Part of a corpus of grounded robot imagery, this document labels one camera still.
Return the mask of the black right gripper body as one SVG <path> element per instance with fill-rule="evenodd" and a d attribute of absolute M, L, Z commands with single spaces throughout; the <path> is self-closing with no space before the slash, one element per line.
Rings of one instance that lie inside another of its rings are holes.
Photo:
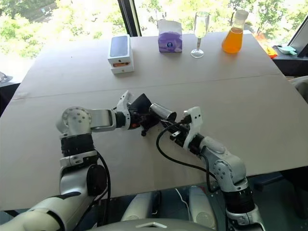
<path fill-rule="evenodd" d="M 174 143 L 176 143 L 178 146 L 180 147 L 183 147 L 184 146 L 184 143 L 185 143 L 185 140 L 188 136 L 188 133 L 189 133 L 189 126 L 188 124 L 183 124 L 181 123 L 181 125 L 179 126 L 180 130 L 181 130 L 181 134 L 178 135 L 177 137 L 171 137 L 169 135 L 169 138 L 170 140 L 172 140 Z"/>

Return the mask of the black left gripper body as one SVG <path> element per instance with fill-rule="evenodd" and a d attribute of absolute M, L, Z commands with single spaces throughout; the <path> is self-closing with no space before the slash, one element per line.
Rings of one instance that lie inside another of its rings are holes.
<path fill-rule="evenodd" d="M 128 125 L 127 130 L 131 129 L 137 129 L 141 127 L 141 124 L 144 122 L 145 119 L 145 113 L 138 112 L 136 109 L 129 109 L 129 118 L 126 122 L 126 125 Z"/>

